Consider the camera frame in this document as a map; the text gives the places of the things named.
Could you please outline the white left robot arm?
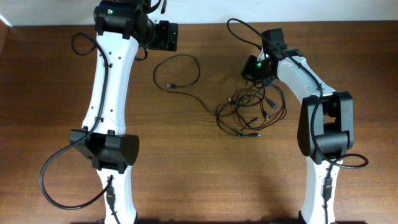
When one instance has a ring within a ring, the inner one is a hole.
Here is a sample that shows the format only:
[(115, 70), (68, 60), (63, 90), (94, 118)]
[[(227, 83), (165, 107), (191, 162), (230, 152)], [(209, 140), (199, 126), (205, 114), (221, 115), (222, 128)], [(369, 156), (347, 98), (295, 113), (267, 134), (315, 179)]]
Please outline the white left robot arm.
[(101, 1), (94, 9), (97, 51), (93, 91), (81, 129), (70, 143), (96, 169), (106, 201), (105, 223), (135, 223), (131, 171), (139, 138), (126, 133), (125, 105), (139, 49), (177, 49), (178, 24), (162, 21), (166, 1)]

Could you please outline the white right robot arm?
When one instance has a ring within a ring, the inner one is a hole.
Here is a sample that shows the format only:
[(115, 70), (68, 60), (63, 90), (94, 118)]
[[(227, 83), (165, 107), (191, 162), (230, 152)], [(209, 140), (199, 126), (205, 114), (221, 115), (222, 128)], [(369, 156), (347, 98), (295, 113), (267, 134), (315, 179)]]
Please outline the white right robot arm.
[(353, 98), (325, 84), (297, 49), (289, 49), (282, 29), (260, 33), (258, 56), (242, 72), (253, 83), (285, 83), (301, 104), (297, 142), (307, 163), (305, 200), (300, 223), (334, 223), (334, 200), (343, 159), (354, 144)]

